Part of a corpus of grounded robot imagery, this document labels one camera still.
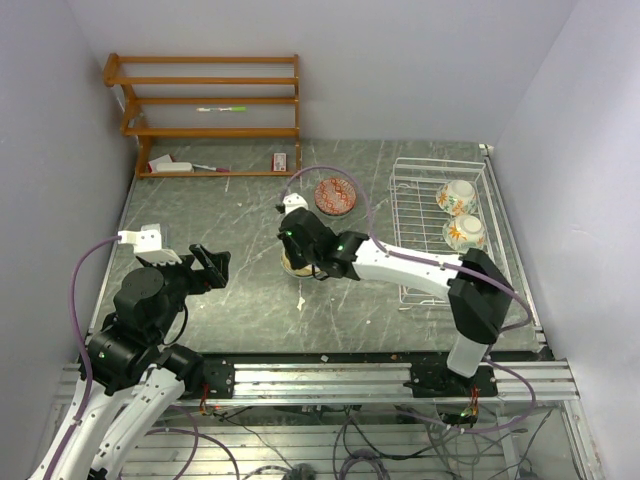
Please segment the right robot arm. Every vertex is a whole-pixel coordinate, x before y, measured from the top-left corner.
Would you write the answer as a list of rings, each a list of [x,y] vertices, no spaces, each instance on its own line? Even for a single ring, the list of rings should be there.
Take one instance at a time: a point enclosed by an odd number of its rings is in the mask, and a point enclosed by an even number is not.
[[[382,281],[425,292],[448,303],[457,336],[440,373],[450,394],[465,394],[504,325],[512,287],[490,257],[471,248],[463,255],[433,255],[378,242],[353,231],[334,233],[303,206],[285,207],[278,238],[290,266],[309,266],[320,278]]]

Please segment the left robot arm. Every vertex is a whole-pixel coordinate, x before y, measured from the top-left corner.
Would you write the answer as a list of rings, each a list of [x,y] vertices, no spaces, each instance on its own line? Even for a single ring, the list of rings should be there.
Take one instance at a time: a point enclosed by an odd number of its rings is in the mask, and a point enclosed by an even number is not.
[[[231,254],[192,244],[186,255],[137,251],[115,310],[80,340],[71,405],[34,479],[114,479],[129,451],[174,401],[203,387],[203,357],[166,335],[190,296],[223,289]]]

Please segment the orange flower bowl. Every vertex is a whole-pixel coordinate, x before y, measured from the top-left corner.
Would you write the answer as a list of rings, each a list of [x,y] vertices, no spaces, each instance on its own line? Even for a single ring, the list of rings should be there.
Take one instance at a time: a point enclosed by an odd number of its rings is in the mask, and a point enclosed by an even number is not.
[[[484,223],[474,215],[452,217],[443,227],[445,243],[454,251],[466,253],[470,248],[482,250],[486,243]]]
[[[473,215],[477,211],[475,187],[465,180],[452,180],[442,185],[435,199],[439,208],[451,216]]]

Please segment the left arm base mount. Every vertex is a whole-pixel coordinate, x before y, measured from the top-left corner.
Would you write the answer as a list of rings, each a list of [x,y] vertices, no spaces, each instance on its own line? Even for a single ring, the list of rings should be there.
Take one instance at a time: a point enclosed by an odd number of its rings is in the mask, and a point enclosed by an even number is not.
[[[225,359],[206,359],[203,366],[203,397],[231,399],[235,389],[235,366]]]

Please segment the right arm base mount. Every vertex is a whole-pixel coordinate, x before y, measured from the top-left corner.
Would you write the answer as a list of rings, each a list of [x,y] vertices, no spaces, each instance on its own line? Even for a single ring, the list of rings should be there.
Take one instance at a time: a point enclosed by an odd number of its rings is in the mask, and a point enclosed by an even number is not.
[[[402,360],[409,363],[410,379],[404,383],[413,392],[414,398],[453,398],[468,397],[473,393],[479,397],[496,397],[498,389],[494,370],[489,366],[480,366],[470,378],[454,373],[447,367],[448,353],[413,352],[402,355]]]

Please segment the orange blue patterned bowl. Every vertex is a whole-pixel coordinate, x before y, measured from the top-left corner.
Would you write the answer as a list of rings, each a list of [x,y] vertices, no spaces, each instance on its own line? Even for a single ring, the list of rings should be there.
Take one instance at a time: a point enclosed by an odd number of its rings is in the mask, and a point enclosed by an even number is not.
[[[296,269],[292,266],[285,252],[281,254],[281,265],[286,273],[297,278],[311,278],[313,276],[313,268],[311,265]]]

